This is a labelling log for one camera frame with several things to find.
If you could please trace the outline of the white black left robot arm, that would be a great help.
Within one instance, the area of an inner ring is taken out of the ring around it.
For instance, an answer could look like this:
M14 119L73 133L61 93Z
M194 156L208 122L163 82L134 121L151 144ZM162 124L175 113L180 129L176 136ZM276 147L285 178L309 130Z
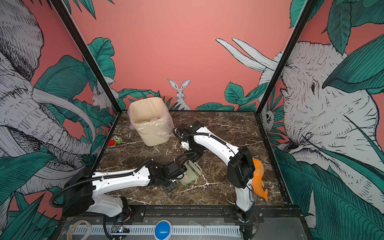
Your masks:
M65 217L91 212L110 218L119 217L123 222L132 212L127 199L109 196L110 192L147 186L161 186L170 192L173 184L185 176L186 163L193 162L200 156L186 151L165 165L146 161L136 169L111 173L93 172L86 168L75 174L63 189L55 193L49 204L53 208L61 208Z

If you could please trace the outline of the cream plastic trash bin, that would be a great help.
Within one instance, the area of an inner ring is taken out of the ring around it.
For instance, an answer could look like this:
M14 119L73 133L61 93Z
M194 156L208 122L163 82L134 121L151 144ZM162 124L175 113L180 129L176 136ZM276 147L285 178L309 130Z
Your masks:
M174 127L172 117L159 97L142 99L129 107L130 129L136 130L148 147L166 143Z

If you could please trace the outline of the light green hand brush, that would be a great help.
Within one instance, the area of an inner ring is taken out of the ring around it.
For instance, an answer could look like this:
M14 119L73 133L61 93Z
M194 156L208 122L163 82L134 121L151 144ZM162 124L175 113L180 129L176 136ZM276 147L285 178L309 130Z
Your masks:
M189 166L190 166L193 170L195 170L195 172L196 172L198 175L200 175L200 176L202 175L203 171L202 171L201 167L198 165L198 163L194 163L194 162L192 162L192 161L189 161L188 164L189 164Z

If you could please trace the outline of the clear plastic bin liner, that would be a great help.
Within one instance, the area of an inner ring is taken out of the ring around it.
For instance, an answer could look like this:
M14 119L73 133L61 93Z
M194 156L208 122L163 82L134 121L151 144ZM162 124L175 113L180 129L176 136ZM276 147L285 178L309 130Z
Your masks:
M168 109L130 109L130 129L136 130L140 135L167 138L172 135L173 119Z

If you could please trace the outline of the light green plastic dustpan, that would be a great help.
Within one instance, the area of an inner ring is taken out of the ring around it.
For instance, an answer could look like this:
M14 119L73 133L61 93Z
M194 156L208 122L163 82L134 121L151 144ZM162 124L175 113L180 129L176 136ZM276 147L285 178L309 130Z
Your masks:
M188 177L189 177L189 179L182 178L181 180L179 180L179 182L184 186L194 182L195 180L197 180L199 178L199 175L197 175L194 172L194 170L190 169L190 168L187 168L187 171L184 173L184 175L188 175Z

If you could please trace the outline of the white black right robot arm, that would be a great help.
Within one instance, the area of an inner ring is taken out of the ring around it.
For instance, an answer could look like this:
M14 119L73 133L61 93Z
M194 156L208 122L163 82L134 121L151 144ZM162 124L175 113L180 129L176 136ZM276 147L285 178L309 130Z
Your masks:
M235 187L236 207L244 213L252 208L250 185L256 168L247 147L239 148L224 141L198 121L174 128L173 134L187 151L199 155L205 148L219 157L227 166L227 179Z

